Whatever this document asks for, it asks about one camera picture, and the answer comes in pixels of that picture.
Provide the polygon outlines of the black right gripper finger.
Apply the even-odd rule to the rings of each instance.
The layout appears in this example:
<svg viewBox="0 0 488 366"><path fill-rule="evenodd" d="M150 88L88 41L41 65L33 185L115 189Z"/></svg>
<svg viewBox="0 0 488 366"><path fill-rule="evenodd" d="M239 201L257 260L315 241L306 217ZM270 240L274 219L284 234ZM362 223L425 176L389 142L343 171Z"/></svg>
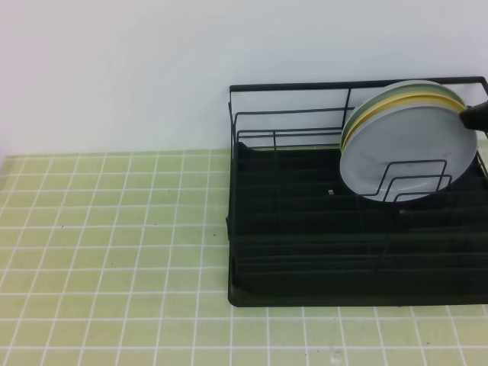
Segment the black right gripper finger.
<svg viewBox="0 0 488 366"><path fill-rule="evenodd" d="M462 124L468 130L488 132L488 101L467 107L459 113Z"/></svg>

